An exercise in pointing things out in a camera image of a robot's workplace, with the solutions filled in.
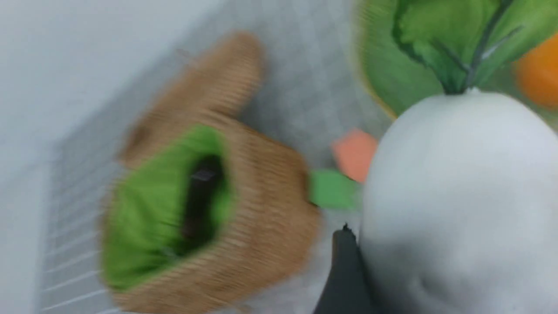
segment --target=green block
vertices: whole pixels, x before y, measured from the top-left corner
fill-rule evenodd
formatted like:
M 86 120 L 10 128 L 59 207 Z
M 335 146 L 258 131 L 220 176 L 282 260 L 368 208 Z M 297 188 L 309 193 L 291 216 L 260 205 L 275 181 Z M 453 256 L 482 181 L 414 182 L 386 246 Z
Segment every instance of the green block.
M 310 202 L 321 208 L 355 209 L 358 183 L 337 170 L 313 170 L 310 173 Z

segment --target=plastic vegetable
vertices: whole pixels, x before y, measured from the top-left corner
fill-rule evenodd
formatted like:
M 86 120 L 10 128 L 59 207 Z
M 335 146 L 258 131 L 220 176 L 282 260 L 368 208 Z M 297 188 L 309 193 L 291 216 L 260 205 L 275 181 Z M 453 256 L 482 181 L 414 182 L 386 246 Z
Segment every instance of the plastic vegetable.
M 517 81 L 529 99 L 558 109 L 558 34 L 519 60 Z
M 368 174 L 360 247 L 385 313 L 558 313 L 558 137 L 476 89 L 557 21 L 558 0 L 398 1 L 396 43 L 445 94 L 395 121 Z

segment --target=basket handle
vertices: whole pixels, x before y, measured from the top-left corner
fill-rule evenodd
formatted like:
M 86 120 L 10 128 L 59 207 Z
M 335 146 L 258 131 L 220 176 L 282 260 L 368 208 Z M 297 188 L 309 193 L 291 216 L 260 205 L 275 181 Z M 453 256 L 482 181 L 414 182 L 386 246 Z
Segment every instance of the basket handle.
M 168 145 L 170 137 L 183 134 L 200 112 L 236 115 L 262 77 L 263 49 L 257 38 L 247 32 L 228 36 L 197 58 L 195 66 L 186 67 L 134 125 L 119 154 L 121 163 L 135 168 Z

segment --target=white surface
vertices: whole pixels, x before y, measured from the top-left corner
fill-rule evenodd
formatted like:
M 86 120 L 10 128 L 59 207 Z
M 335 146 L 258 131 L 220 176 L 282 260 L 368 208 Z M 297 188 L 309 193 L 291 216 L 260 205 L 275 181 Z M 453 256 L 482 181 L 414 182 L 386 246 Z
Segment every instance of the white surface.
M 54 145 L 222 0 L 0 2 L 0 306 L 35 309 Z
M 222 1 L 0 2 L 0 185 Z
M 0 192 L 0 307 L 33 313 L 40 270 L 40 243 L 49 198 L 50 164 L 26 171 Z

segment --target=gray tiled floor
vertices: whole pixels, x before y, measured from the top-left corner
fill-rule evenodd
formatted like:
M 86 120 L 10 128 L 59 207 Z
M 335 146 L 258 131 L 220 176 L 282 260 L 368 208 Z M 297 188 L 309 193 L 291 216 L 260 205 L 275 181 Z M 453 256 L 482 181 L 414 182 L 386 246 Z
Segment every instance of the gray tiled floor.
M 241 119 L 294 147 L 315 168 L 333 165 L 329 144 L 354 127 L 380 137 L 389 119 L 348 64 L 350 17 L 350 1 L 229 1 L 69 136 L 53 177 L 41 313 L 118 313 L 96 276 L 99 200 L 121 171 L 113 157 L 123 132 L 187 62 L 183 51 L 195 55 L 235 28 L 256 33 L 267 48 L 267 79 Z M 329 271 L 331 233 L 345 222 L 358 228 L 358 211 L 323 214 L 322 237 L 307 269 L 247 300 L 253 313 L 311 313 Z

